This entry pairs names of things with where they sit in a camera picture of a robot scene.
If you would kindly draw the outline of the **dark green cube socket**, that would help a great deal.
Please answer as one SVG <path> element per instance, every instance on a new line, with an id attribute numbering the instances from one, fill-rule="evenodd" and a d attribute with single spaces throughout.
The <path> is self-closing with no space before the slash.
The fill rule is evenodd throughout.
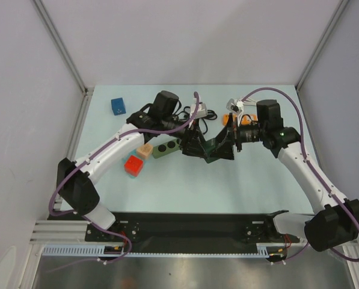
<path id="1" fill-rule="evenodd" d="M 206 153 L 205 162 L 210 164 L 212 162 L 218 161 L 219 157 L 213 157 L 212 154 L 216 148 L 216 140 L 215 138 L 211 138 L 203 143 L 203 148 Z"/>

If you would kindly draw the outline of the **beige cube socket adapter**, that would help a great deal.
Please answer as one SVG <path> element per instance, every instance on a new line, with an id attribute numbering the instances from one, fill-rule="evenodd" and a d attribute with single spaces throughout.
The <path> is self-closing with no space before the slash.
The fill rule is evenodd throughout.
<path id="1" fill-rule="evenodd" d="M 150 143 L 146 143 L 137 149 L 137 155 L 142 160 L 148 160 L 153 152 L 153 146 Z"/>

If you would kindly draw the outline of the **blue cube socket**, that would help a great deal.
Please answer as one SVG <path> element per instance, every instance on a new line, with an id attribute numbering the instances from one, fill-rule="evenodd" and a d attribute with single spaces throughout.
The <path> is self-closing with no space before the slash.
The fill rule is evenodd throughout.
<path id="1" fill-rule="evenodd" d="M 113 115 L 115 116 L 126 114 L 126 107 L 123 98 L 111 99 L 111 109 Z"/>

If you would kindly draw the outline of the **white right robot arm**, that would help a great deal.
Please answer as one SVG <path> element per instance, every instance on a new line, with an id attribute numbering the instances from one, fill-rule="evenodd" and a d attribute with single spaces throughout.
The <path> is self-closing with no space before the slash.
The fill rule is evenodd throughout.
<path id="1" fill-rule="evenodd" d="M 264 226 L 265 237 L 279 241 L 285 234 L 304 238 L 311 247 L 322 252 L 359 237 L 359 200 L 349 200 L 326 177 L 304 146 L 303 131 L 286 127 L 281 116 L 280 105 L 273 99 L 258 101 L 257 120 L 241 125 L 244 103 L 231 99 L 227 104 L 230 111 L 226 126 L 215 139 L 216 157 L 227 149 L 224 158 L 232 159 L 242 144 L 262 142 L 293 175 L 308 198 L 313 216 L 280 213 Z"/>

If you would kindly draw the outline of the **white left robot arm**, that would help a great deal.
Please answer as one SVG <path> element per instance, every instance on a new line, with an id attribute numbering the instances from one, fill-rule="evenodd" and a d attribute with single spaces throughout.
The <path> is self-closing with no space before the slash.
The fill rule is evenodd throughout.
<path id="1" fill-rule="evenodd" d="M 113 164 L 152 138 L 162 134 L 174 135 L 192 128 L 203 109 L 197 92 L 194 93 L 194 100 L 188 120 L 175 121 L 174 110 L 179 97 L 165 90 L 159 92 L 153 103 L 131 114 L 106 143 L 75 161 L 68 158 L 61 160 L 58 164 L 57 187 L 52 198 L 61 196 L 70 205 L 71 212 L 98 228 L 104 239 L 116 239 L 120 227 L 115 222 L 115 215 L 101 204 L 96 183 Z"/>

